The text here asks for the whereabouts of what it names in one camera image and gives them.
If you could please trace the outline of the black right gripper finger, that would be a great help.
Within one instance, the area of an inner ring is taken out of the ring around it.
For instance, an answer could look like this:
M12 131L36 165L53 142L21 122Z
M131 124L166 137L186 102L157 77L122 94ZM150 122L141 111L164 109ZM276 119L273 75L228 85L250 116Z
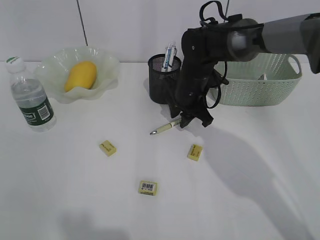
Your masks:
M186 126L188 126L189 123L194 119L194 116L187 112L182 112L180 116L181 116L181 121L179 126L181 129L184 129Z
M201 113L197 116L197 118L202 121L203 127L208 127L214 120L210 113Z

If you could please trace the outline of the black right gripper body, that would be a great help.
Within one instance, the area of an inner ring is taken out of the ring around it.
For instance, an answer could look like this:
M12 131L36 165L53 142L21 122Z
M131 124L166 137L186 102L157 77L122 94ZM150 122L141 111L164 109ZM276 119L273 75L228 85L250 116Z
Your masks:
M174 90L168 90L166 93L166 103L169 106L170 117L175 118L180 113L189 113L197 118L199 114L209 114L207 102L204 100L205 95L201 94L197 96L195 100L192 100L190 104L183 105L175 97Z

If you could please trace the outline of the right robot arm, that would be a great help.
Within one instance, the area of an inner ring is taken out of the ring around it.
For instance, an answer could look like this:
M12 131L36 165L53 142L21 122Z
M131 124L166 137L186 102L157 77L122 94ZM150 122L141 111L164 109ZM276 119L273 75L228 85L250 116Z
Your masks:
M185 128L193 119L204 127L213 122L206 95L226 84L217 63L248 62L260 53L300 54L308 58L314 74L320 71L320 15L309 13L258 23L238 16L235 21L208 23L190 28L181 39L183 61L173 89L170 108Z

